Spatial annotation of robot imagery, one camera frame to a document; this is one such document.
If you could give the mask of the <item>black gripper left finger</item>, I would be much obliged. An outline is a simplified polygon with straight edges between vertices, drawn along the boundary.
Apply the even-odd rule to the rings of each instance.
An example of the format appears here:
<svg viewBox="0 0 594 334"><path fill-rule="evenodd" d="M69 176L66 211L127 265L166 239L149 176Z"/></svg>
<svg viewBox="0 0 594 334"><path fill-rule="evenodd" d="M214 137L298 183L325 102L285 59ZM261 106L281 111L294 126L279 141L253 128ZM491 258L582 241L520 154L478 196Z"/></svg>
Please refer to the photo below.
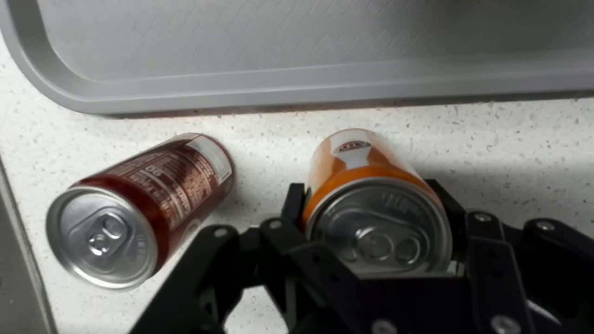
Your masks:
<svg viewBox="0 0 594 334"><path fill-rule="evenodd" d="M307 191L292 183L283 211L240 234L203 230L131 334L225 334L244 291L264 287L288 334L348 334L325 287L335 258L298 230Z"/></svg>

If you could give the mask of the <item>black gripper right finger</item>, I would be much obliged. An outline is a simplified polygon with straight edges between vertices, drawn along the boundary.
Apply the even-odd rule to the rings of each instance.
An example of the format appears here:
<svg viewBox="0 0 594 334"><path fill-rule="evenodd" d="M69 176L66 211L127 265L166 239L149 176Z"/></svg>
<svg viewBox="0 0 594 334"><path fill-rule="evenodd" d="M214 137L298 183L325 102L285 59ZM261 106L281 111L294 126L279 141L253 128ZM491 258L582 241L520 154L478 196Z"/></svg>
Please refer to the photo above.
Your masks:
<svg viewBox="0 0 594 334"><path fill-rule="evenodd" d="M429 185L450 217L455 258L467 265L472 325L480 334L594 334L594 239L552 217L522 228L467 209Z"/></svg>

